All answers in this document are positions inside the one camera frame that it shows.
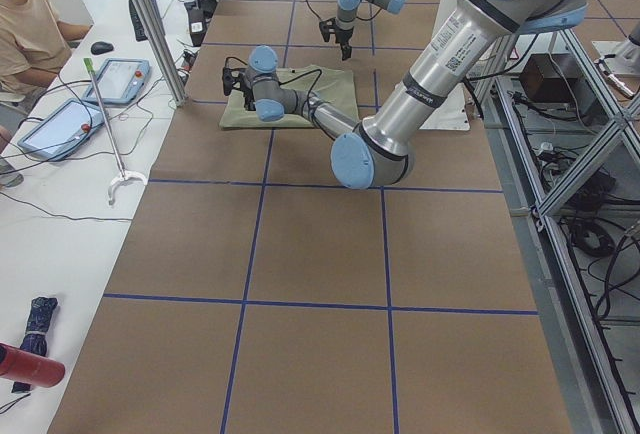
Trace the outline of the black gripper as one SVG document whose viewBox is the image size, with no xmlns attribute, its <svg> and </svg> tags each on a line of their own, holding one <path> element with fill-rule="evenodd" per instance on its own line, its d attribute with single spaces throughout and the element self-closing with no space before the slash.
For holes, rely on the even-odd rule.
<svg viewBox="0 0 640 434">
<path fill-rule="evenodd" d="M 246 111 L 255 111 L 255 97 L 253 93 L 252 87 L 246 82 L 242 82 L 240 86 L 240 90 L 243 94 L 244 99 L 244 109 Z"/>
<path fill-rule="evenodd" d="M 352 38 L 353 31 L 353 28 L 335 28 L 335 39 L 336 43 L 340 46 L 342 60 L 348 60 L 352 56 L 352 46 L 350 45 L 350 40 Z"/>
</svg>

